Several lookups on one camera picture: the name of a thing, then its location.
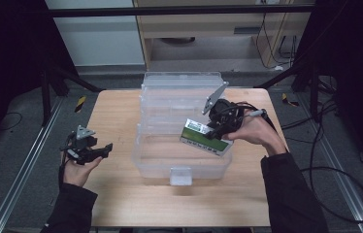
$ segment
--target person's hand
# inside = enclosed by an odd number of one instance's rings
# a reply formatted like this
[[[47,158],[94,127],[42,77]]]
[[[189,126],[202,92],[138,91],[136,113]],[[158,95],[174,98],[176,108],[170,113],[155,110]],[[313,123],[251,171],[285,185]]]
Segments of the person's hand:
[[[284,142],[278,133],[262,116],[249,116],[251,110],[245,110],[242,126],[232,133],[223,135],[223,139],[242,139],[249,143],[263,146],[269,155],[286,152]]]
[[[80,165],[73,160],[69,160],[66,163],[66,167],[64,169],[63,182],[83,187],[85,182],[87,182],[90,172],[100,164],[102,159],[103,158],[100,156],[94,159],[92,162],[86,163],[84,165]]]

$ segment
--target person's left hand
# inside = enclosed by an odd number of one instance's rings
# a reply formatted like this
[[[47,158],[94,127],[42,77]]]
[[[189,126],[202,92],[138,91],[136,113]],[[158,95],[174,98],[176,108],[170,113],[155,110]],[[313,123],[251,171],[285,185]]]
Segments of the person's left hand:
[[[64,169],[63,182],[83,187],[85,182],[87,182],[90,172],[100,164],[102,159],[103,157],[100,156],[92,162],[84,165],[80,165],[77,164],[76,161],[69,160]]]

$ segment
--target black jacket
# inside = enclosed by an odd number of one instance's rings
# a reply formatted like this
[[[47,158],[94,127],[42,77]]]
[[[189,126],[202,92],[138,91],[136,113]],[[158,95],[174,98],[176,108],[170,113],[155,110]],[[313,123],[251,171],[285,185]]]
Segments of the black jacket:
[[[272,231],[328,232],[323,212],[290,153],[261,160]],[[97,194],[64,184],[42,232],[89,232]]]

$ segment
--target clear plastic container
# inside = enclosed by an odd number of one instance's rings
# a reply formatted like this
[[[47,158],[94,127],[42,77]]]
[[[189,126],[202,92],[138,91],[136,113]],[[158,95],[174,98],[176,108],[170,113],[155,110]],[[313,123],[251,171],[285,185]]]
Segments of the clear plastic container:
[[[219,73],[145,74],[140,96],[141,121],[132,151],[142,177],[171,178],[175,185],[177,177],[172,179],[172,173],[190,174],[191,179],[223,177],[232,160],[231,151],[220,157],[180,142],[188,118],[209,122],[208,115],[202,114],[206,98],[221,85]]]

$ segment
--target wall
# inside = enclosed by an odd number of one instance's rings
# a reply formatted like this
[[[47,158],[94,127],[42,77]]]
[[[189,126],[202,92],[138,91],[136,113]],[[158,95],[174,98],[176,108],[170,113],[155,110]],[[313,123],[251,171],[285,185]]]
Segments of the wall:
[[[46,0],[50,9],[133,7],[131,0]],[[145,65],[135,17],[55,18],[75,65]]]

